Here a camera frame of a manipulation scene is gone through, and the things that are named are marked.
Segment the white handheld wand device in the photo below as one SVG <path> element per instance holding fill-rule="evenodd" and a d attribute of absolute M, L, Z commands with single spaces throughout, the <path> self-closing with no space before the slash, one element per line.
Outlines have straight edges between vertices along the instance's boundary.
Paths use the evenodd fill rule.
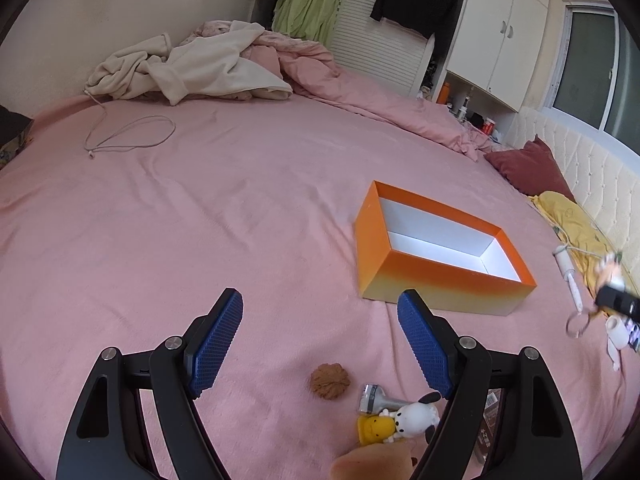
<path fill-rule="evenodd" d="M 584 310 L 584 304 L 582 303 L 582 295 L 575 280 L 575 268 L 572 259 L 570 258 L 570 252 L 566 245 L 560 245 L 555 248 L 553 257 L 558 265 L 560 273 L 564 281 L 570 290 L 570 296 L 572 296 L 575 308 L 578 313 L 582 313 Z"/>

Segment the white tufted headboard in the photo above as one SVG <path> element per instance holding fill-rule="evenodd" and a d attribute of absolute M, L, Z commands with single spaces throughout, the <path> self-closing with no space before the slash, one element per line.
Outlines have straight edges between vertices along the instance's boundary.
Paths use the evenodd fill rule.
<path fill-rule="evenodd" d="M 631 277 L 639 279 L 639 175 L 610 150 L 548 115 L 522 107 L 506 134 L 521 148 L 539 138 L 552 155 L 577 203 L 616 249 Z"/>

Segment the red can on shelf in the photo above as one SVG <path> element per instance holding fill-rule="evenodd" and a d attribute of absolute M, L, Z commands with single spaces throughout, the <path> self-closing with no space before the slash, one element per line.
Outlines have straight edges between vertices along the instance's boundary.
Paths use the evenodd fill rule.
<path fill-rule="evenodd" d="M 491 136 L 494 133 L 495 125 L 496 124 L 492 119 L 486 118 L 482 131 L 486 134 L 486 136 Z"/>

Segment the beige crumpled garment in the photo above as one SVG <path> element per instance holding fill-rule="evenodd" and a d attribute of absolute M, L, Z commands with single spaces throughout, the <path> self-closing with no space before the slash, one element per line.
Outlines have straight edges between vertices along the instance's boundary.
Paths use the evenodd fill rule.
<path fill-rule="evenodd" d="M 89 76 L 89 96 L 130 100 L 160 92 L 171 105 L 187 96 L 286 100 L 293 90 L 280 76 L 243 58 L 265 31 L 258 24 L 233 22 L 222 34 L 196 37 L 179 47 L 163 34 L 123 48 Z"/>

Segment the brown walnut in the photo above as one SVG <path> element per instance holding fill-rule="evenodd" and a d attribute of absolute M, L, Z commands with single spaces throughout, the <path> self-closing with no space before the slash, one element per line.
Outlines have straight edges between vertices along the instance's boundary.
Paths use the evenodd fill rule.
<path fill-rule="evenodd" d="M 310 374 L 309 389 L 320 399 L 336 400 L 347 391 L 349 386 L 349 374 L 338 363 L 323 363 Z"/>

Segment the pink bed sheet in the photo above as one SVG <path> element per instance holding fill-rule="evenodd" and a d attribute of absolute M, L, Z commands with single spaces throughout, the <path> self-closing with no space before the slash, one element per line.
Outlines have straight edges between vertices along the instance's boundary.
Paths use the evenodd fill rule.
<path fill-rule="evenodd" d="M 601 322 L 567 337 L 558 239 L 488 162 L 300 96 L 80 99 L 41 114 L 1 173 L 1 414 L 40 474 L 54 477 L 103 349 L 153 349 L 228 287 L 244 315 L 198 410 L 233 478 L 326 478 L 356 444 L 363 384 L 420 398 L 395 307 L 358 292 L 354 222 L 373 181 L 506 232 L 536 289 L 508 316 L 452 312 L 450 324 L 488 349 L 541 352 L 584 464 L 619 439 L 639 360 L 613 370 Z M 323 363 L 349 374 L 336 400 L 309 389 Z"/>

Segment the brown small carton box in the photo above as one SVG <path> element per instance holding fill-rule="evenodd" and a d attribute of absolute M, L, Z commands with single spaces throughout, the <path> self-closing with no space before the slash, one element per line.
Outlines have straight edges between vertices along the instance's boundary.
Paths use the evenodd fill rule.
<path fill-rule="evenodd" d="M 492 442 L 495 440 L 501 400 L 501 389 L 489 389 L 487 393 L 483 418 L 476 438 L 474 454 L 481 464 L 486 463 Z"/>

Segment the tan capybara plush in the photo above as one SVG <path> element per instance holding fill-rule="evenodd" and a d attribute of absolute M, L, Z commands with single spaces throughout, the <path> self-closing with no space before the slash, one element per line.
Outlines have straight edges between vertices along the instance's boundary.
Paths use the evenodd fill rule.
<path fill-rule="evenodd" d="M 418 459 L 405 441 L 375 443 L 354 450 L 334 460 L 331 480 L 408 480 Z"/>

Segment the white dog yellow figurine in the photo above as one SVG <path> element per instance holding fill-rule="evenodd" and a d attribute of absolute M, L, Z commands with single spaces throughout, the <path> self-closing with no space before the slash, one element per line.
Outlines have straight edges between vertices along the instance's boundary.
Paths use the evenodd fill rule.
<path fill-rule="evenodd" d="M 418 402 L 401 405 L 395 411 L 382 408 L 377 413 L 359 415 L 359 444 L 394 443 L 417 437 L 424 437 L 430 443 L 440 421 L 436 403 L 441 398 L 440 393 L 434 391 L 422 396 Z"/>

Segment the orange bottle on shelf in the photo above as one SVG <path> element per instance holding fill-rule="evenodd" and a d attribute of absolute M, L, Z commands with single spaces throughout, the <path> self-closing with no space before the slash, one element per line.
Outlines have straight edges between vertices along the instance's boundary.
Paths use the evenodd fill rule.
<path fill-rule="evenodd" d="M 450 93 L 450 83 L 448 81 L 445 81 L 444 84 L 442 85 L 442 88 L 440 88 L 439 95 L 437 98 L 437 103 L 446 104 L 449 99 L 449 93 Z"/>

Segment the dark red pillow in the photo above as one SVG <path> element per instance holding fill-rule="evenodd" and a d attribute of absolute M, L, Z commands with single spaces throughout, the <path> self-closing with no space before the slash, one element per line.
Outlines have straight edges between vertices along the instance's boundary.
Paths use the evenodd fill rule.
<path fill-rule="evenodd" d="M 519 150 L 488 153 L 485 159 L 522 194 L 537 196 L 552 191 L 575 201 L 551 148 L 539 136 Z"/>

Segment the pink crumpled duvet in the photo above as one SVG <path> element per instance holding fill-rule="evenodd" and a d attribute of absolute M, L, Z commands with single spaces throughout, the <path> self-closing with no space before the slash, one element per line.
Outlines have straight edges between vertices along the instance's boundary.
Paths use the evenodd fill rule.
<path fill-rule="evenodd" d="M 388 122 L 472 160 L 492 151 L 488 136 L 458 122 L 446 106 L 414 96 L 401 96 L 368 76 L 346 70 L 318 41 L 270 32 L 257 23 L 209 21 L 183 42 L 188 44 L 198 38 L 226 36 L 229 32 L 247 29 L 257 30 L 259 36 L 241 52 L 242 58 L 270 70 L 300 96 Z"/>

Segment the white lint roller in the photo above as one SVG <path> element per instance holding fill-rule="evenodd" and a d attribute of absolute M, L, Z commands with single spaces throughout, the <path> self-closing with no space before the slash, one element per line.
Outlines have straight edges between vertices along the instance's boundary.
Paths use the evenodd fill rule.
<path fill-rule="evenodd" d="M 629 344 L 630 333 L 627 321 L 619 315 L 611 315 L 606 319 L 605 330 L 608 335 L 606 351 L 612 361 L 613 370 L 618 372 L 620 364 L 620 352 Z"/>

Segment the orange gradient cardboard box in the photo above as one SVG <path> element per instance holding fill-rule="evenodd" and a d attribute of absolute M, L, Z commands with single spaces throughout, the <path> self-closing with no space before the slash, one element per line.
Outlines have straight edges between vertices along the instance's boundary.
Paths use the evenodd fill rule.
<path fill-rule="evenodd" d="M 506 316 L 537 287 L 500 226 L 393 185 L 371 183 L 354 231 L 364 299 L 414 289 L 433 310 Z"/>

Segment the white wall cabinet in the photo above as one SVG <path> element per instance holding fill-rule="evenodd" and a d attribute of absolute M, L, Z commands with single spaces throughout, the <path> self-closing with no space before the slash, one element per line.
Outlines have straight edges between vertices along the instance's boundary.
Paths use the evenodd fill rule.
<path fill-rule="evenodd" d="M 549 0 L 464 0 L 445 70 L 516 112 L 537 63 Z"/>

